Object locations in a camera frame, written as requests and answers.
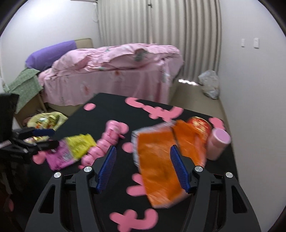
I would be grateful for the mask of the beige pleated curtain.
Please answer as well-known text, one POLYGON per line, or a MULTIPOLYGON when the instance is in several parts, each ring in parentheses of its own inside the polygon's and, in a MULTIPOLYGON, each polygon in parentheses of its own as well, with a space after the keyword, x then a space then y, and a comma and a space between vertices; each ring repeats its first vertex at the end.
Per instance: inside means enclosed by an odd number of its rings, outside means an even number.
POLYGON ((182 77, 196 81, 217 71, 221 54, 221 7, 214 1, 97 1, 104 46, 129 43, 177 47, 182 77))

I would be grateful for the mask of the yellow trash bag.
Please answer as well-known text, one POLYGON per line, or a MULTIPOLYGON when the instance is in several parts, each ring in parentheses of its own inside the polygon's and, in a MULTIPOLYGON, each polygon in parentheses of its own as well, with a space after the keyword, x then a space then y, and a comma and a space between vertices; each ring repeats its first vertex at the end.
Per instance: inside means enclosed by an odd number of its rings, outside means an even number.
POLYGON ((27 127, 57 130, 67 119, 68 118, 60 112, 41 113, 31 117, 27 122, 27 127))

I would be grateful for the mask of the orange plastic snack bag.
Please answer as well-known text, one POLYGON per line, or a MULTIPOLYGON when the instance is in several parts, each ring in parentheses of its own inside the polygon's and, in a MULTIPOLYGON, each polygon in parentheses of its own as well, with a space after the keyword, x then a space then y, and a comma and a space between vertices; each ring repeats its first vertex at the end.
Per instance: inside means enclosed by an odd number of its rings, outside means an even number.
POLYGON ((132 132, 133 160, 142 176, 153 208, 170 208, 189 195, 180 186, 171 162, 173 145, 195 165, 206 164, 206 142, 202 134, 183 120, 172 120, 132 132))

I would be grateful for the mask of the red instant noodle cup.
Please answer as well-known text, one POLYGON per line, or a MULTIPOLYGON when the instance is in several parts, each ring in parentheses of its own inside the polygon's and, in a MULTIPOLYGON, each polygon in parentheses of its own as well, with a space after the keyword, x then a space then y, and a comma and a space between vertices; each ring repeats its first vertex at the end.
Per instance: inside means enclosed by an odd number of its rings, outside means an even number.
POLYGON ((201 117, 191 117, 188 119, 187 123, 191 124, 197 131, 199 131, 205 140, 208 139, 212 127, 209 122, 201 117))

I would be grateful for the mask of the pink cylindrical cup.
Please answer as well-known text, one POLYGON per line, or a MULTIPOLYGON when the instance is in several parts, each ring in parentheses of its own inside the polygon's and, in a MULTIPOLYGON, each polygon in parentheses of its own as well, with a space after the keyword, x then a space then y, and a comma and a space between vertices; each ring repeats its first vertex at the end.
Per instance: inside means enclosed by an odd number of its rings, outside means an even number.
POLYGON ((217 160, 231 143, 231 136, 221 128, 213 128, 206 144, 206 157, 217 160))

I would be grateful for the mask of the white wall socket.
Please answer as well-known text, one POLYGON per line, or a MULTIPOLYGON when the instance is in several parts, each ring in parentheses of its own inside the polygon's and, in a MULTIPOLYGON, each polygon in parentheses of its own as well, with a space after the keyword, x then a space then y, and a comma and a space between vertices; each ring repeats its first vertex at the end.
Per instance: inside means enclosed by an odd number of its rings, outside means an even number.
POLYGON ((254 38, 253 39, 253 47, 255 49, 259 49, 260 48, 260 39, 259 38, 254 38))

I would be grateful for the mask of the purple pillow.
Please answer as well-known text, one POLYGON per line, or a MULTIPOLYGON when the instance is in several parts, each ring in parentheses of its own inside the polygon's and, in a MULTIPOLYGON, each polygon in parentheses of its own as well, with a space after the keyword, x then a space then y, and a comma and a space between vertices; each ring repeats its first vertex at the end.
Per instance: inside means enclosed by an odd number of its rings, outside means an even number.
POLYGON ((64 54, 75 49, 77 49, 75 41, 66 41, 48 46, 29 55, 25 65, 29 69, 36 69, 42 72, 50 68, 64 54))

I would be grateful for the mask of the pink floral bed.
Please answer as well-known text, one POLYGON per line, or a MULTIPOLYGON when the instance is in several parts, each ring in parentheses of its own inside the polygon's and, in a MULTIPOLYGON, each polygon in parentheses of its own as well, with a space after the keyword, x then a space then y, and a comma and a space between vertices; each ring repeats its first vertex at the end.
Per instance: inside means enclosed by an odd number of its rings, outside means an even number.
POLYGON ((99 93, 167 104, 184 64, 171 45, 123 44, 71 50, 38 76, 45 103, 84 105, 99 93))

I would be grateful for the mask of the green checked cloth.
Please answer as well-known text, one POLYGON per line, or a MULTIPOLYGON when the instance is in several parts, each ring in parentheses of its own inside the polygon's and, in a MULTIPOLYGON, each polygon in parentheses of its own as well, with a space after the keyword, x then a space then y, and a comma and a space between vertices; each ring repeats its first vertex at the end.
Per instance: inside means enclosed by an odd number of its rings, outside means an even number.
POLYGON ((43 89, 38 81, 39 73, 39 70, 26 68, 13 82, 3 84, 5 93, 13 93, 19 96, 16 114, 43 89))

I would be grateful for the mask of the white plastic bag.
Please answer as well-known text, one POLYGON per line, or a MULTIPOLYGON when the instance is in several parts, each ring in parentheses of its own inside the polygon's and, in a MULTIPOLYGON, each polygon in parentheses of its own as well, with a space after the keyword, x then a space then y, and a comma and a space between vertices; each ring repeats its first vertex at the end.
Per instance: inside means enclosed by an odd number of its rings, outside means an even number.
POLYGON ((205 96, 217 100, 220 95, 219 77, 213 70, 207 70, 198 76, 198 82, 205 96))

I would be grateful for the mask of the yellow purple snack wrapper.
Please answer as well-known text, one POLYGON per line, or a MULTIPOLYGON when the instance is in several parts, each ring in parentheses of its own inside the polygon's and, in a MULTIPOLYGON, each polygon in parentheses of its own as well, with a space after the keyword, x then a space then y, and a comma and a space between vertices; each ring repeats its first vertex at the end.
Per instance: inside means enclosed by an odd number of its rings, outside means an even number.
POLYGON ((96 142, 90 134, 65 137, 57 148, 46 151, 46 161, 51 170, 61 170, 80 160, 96 142))

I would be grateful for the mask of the pink caterpillar toy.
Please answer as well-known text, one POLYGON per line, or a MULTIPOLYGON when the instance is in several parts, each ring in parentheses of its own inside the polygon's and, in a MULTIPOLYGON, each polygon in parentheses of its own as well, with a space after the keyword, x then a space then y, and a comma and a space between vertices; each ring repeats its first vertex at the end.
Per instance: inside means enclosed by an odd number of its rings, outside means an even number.
POLYGON ((127 124, 115 120, 109 120, 106 123, 105 131, 102 133, 101 138, 96 142, 96 145, 89 148, 86 155, 81 158, 79 169, 86 166, 92 166, 93 162, 102 158, 107 154, 111 146, 117 145, 120 139, 124 139, 124 135, 129 131, 127 124))

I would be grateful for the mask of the black pink patterned tablecloth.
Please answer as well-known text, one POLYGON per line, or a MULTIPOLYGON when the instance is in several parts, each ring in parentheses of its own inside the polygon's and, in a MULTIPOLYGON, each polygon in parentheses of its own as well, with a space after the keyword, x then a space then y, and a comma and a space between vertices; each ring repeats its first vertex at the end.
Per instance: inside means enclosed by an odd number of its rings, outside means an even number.
POLYGON ((237 176, 232 147, 206 158, 207 115, 132 97, 99 93, 52 136, 89 134, 103 154, 64 169, 45 164, 45 184, 26 231, 224 231, 232 214, 225 173, 237 176))

